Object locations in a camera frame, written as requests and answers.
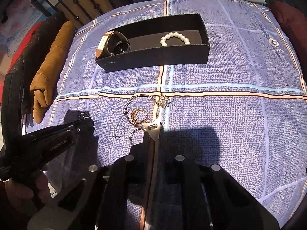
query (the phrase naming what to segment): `screw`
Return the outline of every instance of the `screw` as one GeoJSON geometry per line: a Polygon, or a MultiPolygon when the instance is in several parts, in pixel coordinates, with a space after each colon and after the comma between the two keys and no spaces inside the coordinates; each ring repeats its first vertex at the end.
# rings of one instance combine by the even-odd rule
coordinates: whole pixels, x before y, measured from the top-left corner
{"type": "Polygon", "coordinates": [[[213,164],[213,165],[211,166],[211,168],[212,168],[214,171],[219,171],[219,170],[221,169],[221,166],[218,165],[218,164],[213,164]]]}
{"type": "Polygon", "coordinates": [[[95,172],[95,171],[98,170],[98,167],[97,167],[97,165],[93,164],[93,165],[88,167],[88,170],[91,171],[91,172],[95,172]]]}
{"type": "Polygon", "coordinates": [[[182,156],[182,155],[177,155],[177,156],[175,156],[175,159],[176,159],[177,161],[179,161],[179,162],[182,162],[182,161],[184,161],[185,157],[182,156]]]}
{"type": "Polygon", "coordinates": [[[133,155],[127,155],[127,156],[125,156],[125,160],[127,161],[127,162],[130,162],[130,161],[132,161],[134,159],[134,156],[133,155]]]}

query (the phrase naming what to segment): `pearl bracelet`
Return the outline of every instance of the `pearl bracelet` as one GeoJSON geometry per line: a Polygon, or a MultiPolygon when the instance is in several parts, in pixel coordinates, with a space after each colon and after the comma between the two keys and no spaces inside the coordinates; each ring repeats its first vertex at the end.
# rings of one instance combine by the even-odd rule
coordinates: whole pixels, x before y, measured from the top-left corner
{"type": "Polygon", "coordinates": [[[182,40],[186,45],[191,45],[189,39],[186,38],[185,36],[183,36],[182,34],[179,34],[178,32],[175,32],[175,33],[172,33],[172,32],[171,32],[171,33],[166,34],[165,36],[163,36],[163,37],[161,38],[161,41],[160,41],[161,45],[162,45],[163,47],[166,47],[166,46],[167,46],[166,40],[168,40],[168,39],[171,38],[171,37],[177,37],[177,38],[179,38],[180,40],[182,40]]]}

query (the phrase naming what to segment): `blue tablecloth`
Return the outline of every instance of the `blue tablecloth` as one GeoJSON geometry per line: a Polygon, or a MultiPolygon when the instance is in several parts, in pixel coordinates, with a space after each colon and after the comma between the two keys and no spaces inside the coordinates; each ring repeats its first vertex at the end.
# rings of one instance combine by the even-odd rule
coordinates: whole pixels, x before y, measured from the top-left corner
{"type": "MultiPolygon", "coordinates": [[[[127,100],[134,94],[161,93],[171,99],[160,112],[164,129],[180,131],[167,136],[171,143],[199,164],[220,164],[284,225],[306,193],[306,84],[291,42],[270,10],[246,1],[136,3],[79,29],[55,101],[43,122],[30,123],[27,131],[62,124],[65,116],[69,121],[71,111],[89,111],[98,146],[69,150],[53,160],[51,183],[60,189],[81,172],[80,167],[109,165],[128,154],[133,126],[122,113],[127,100]],[[108,30],[187,13],[199,13],[205,23],[211,44],[207,64],[105,73],[95,63],[95,49],[108,30]],[[126,134],[113,138],[118,124],[125,125],[126,134]]],[[[155,112],[147,99],[133,106],[155,112]]],[[[141,142],[142,134],[133,141],[141,142]]]]}

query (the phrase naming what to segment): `red cushion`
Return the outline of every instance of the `red cushion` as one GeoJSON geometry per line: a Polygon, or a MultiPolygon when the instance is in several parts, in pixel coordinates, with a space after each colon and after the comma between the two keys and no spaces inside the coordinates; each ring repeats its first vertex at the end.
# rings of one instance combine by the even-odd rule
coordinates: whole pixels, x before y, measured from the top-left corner
{"type": "Polygon", "coordinates": [[[307,18],[298,9],[277,0],[270,2],[271,11],[295,49],[303,78],[307,82],[307,18]]]}
{"type": "MultiPolygon", "coordinates": [[[[17,51],[15,52],[11,64],[10,64],[10,68],[8,69],[8,71],[12,68],[12,66],[14,65],[14,63],[16,62],[16,60],[18,60],[19,56],[21,55],[22,51],[24,50],[24,48],[27,46],[28,42],[30,41],[32,35],[34,35],[35,31],[38,29],[38,27],[43,23],[43,21],[40,21],[38,23],[36,23],[33,27],[31,27],[31,29],[28,31],[28,33],[25,35],[25,37],[23,38],[23,40],[21,41],[17,51]]],[[[0,76],[0,103],[2,103],[2,91],[3,91],[3,83],[4,83],[4,76],[1,75],[0,76]]]]}
{"type": "Polygon", "coordinates": [[[28,42],[30,41],[32,35],[34,35],[35,31],[38,29],[38,27],[43,23],[43,21],[40,21],[38,23],[36,23],[29,31],[28,33],[25,35],[25,37],[23,38],[23,40],[21,41],[17,51],[15,52],[12,61],[11,61],[11,65],[9,70],[12,68],[12,66],[14,65],[14,63],[16,62],[16,60],[19,58],[19,56],[21,55],[22,51],[25,49],[25,47],[27,46],[28,42]]]}

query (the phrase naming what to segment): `brown glove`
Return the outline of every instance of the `brown glove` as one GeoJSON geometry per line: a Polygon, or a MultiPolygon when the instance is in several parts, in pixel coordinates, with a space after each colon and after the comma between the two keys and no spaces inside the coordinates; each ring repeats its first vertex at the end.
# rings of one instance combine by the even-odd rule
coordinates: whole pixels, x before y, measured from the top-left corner
{"type": "Polygon", "coordinates": [[[33,118],[36,123],[42,122],[47,107],[51,105],[53,90],[65,63],[74,35],[75,26],[73,22],[65,22],[52,43],[45,61],[32,80],[30,91],[34,93],[33,118]]]}

